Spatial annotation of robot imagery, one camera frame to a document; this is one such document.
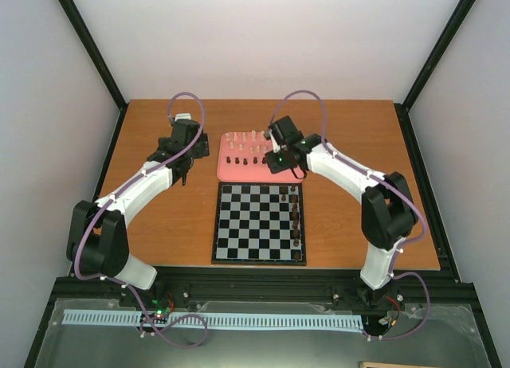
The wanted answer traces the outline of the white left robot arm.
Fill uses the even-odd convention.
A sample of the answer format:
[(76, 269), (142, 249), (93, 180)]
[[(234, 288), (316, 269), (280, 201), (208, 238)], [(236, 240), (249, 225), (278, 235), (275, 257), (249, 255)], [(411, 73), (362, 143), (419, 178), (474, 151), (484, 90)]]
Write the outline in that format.
[(186, 182), (194, 161), (210, 155), (203, 125), (189, 113), (172, 120), (171, 135), (161, 137), (154, 153), (123, 185), (94, 202), (81, 201), (73, 209), (66, 256), (78, 276), (105, 277), (138, 288), (148, 306), (164, 301), (166, 287), (156, 269), (133, 256), (127, 229), (135, 216), (176, 182)]

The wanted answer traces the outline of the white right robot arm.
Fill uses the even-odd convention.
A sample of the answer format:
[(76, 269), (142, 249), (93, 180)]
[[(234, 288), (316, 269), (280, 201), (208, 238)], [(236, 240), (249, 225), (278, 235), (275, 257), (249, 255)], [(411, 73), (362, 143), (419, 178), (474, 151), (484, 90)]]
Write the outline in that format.
[(318, 174), (348, 192), (361, 208), (361, 230), (368, 242), (360, 270), (365, 302), (374, 301), (394, 277), (396, 256), (417, 224), (419, 211), (406, 178), (384, 174), (347, 157), (318, 135), (304, 136), (290, 117), (268, 127), (265, 138), (272, 150), (265, 154), (273, 174), (300, 169)]

